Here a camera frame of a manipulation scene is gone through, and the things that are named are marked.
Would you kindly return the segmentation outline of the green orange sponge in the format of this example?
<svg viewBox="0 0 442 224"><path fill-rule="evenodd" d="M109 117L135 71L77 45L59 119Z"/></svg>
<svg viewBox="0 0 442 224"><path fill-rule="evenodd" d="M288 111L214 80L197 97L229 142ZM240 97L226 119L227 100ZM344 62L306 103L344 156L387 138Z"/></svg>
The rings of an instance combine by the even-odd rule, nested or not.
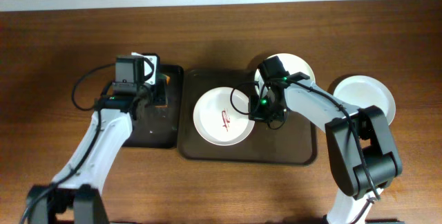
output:
<svg viewBox="0 0 442 224"><path fill-rule="evenodd" d="M170 82L170 79L171 79L171 78L170 78L168 75L165 75L165 74L163 74L162 76L163 76L163 78L164 78L165 84L166 84L166 85L169 85L169 82Z"/></svg>

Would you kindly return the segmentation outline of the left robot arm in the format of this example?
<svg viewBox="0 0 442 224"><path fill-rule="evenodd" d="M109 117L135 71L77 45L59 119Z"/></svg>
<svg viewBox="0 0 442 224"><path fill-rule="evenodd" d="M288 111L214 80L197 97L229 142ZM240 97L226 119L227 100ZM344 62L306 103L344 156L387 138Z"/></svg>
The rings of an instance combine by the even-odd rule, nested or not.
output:
<svg viewBox="0 0 442 224"><path fill-rule="evenodd" d="M69 208L74 223L109 222L102 201L107 175L141 108L159 102L160 86L168 82L160 74L156 53L122 55L111 65L115 78L89 107L93 114L87 132L51 183L35 185L28 192L21 223L56 223L56 215Z"/></svg>

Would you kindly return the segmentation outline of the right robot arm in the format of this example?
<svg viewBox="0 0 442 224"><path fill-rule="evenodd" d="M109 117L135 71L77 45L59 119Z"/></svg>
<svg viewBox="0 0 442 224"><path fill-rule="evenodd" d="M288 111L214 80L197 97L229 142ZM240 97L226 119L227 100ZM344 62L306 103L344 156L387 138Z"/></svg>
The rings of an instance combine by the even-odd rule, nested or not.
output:
<svg viewBox="0 0 442 224"><path fill-rule="evenodd" d="M326 135L331 174L338 192L322 223L364 223L381 193L403 171L403 163L384 112L362 108L321 89L306 73L290 73L279 56L263 60L251 96L250 120L285 123L298 113Z"/></svg>

